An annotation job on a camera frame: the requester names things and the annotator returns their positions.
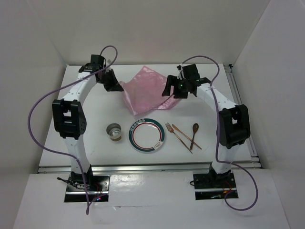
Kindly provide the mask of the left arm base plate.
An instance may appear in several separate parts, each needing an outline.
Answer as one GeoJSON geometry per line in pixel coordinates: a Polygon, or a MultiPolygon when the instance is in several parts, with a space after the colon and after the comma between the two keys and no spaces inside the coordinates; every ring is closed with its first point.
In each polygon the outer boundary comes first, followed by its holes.
{"type": "MultiPolygon", "coordinates": [[[[71,176],[68,179],[57,178],[67,184],[65,191],[65,203],[86,202],[85,187],[81,181],[72,181],[71,176]]],[[[87,184],[88,197],[90,202],[108,202],[110,176],[94,176],[91,184],[87,184]]]]}

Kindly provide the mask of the pink satin cloth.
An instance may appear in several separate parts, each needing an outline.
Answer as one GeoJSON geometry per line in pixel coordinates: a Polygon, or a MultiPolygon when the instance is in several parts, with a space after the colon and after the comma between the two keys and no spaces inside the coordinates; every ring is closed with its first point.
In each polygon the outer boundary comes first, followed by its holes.
{"type": "Polygon", "coordinates": [[[143,66],[129,81],[120,81],[124,89],[122,98],[132,115],[141,115],[152,110],[169,110],[175,107],[180,99],[162,96],[167,78],[160,73],[143,66]]]}

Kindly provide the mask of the copper fork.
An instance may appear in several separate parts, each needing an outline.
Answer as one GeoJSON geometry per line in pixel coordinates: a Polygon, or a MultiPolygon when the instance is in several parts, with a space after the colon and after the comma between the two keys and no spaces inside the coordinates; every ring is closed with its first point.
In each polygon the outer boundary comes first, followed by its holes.
{"type": "Polygon", "coordinates": [[[178,140],[184,145],[184,147],[192,154],[192,151],[190,150],[190,148],[184,143],[184,141],[174,132],[174,129],[172,128],[172,126],[169,123],[165,123],[165,126],[167,128],[167,130],[174,134],[178,140]]]}

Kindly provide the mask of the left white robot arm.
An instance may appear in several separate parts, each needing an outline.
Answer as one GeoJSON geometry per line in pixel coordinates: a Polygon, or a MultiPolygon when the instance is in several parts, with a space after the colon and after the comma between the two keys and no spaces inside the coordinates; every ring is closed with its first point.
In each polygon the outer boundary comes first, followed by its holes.
{"type": "Polygon", "coordinates": [[[78,82],[69,89],[62,99],[54,100],[52,103],[54,128],[63,138],[68,153],[78,159],[71,159],[70,182],[76,183],[83,190],[89,190],[93,187],[94,178],[84,147],[83,134],[86,131],[87,120],[82,105],[91,89],[98,83],[103,84],[108,92],[123,91],[110,67],[85,78],[105,67],[106,60],[103,56],[91,55],[91,61],[79,69],[78,82]]]}

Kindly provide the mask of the brown wooden spoon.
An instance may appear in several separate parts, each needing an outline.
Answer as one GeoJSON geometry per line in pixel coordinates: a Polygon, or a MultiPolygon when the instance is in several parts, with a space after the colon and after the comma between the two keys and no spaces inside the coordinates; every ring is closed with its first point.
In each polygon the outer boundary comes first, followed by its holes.
{"type": "Polygon", "coordinates": [[[193,149],[194,137],[195,137],[195,134],[197,133],[198,129],[199,129],[199,124],[198,123],[193,124],[193,136],[192,136],[192,141],[191,141],[191,145],[190,145],[191,150],[193,149]]]}

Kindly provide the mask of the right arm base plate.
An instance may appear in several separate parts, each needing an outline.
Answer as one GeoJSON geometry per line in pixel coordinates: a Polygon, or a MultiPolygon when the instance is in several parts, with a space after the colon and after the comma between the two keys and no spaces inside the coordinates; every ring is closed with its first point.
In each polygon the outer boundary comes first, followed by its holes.
{"type": "Polygon", "coordinates": [[[208,174],[193,174],[193,180],[189,182],[194,187],[196,200],[212,200],[238,198],[236,182],[233,173],[228,178],[212,182],[208,174]]]}

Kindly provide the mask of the copper knife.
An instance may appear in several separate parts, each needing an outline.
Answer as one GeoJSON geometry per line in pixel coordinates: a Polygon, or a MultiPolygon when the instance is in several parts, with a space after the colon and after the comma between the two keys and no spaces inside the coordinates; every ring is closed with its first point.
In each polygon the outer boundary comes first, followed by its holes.
{"type": "MultiPolygon", "coordinates": [[[[187,136],[184,132],[182,132],[178,127],[176,127],[174,124],[172,124],[172,127],[175,129],[175,130],[177,130],[179,133],[181,133],[184,137],[186,137],[189,141],[192,141],[192,139],[189,137],[189,136],[187,136]]],[[[197,143],[193,143],[195,146],[197,146],[199,149],[201,149],[202,150],[202,148],[197,144],[197,143]]]]}

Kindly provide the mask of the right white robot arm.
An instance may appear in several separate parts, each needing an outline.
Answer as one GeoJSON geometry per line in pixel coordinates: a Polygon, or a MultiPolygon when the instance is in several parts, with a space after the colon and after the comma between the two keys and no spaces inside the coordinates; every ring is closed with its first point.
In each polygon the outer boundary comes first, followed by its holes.
{"type": "Polygon", "coordinates": [[[186,99],[188,94],[193,94],[215,111],[216,153],[209,166],[206,182],[213,187],[220,187],[230,178],[239,147],[250,137],[248,108],[229,100],[208,78],[200,77],[195,64],[178,66],[178,69],[178,76],[168,75],[162,95],[186,99]]]}

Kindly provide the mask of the white plate green rim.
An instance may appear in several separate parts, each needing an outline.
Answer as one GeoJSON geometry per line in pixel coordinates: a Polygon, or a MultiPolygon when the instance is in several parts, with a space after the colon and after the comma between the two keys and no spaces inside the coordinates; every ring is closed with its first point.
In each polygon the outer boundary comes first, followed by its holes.
{"type": "Polygon", "coordinates": [[[163,145],[165,130],[156,120],[143,118],[135,121],[128,131],[131,146],[143,154],[152,154],[163,145]]]}

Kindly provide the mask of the steel cup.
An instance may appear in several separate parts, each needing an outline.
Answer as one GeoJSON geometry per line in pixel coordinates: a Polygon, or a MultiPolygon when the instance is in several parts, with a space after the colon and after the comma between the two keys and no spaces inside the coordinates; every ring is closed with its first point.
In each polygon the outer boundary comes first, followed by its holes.
{"type": "Polygon", "coordinates": [[[106,133],[114,142],[120,141],[122,138],[122,129],[121,126],[117,123],[109,124],[106,128],[106,133]]]}

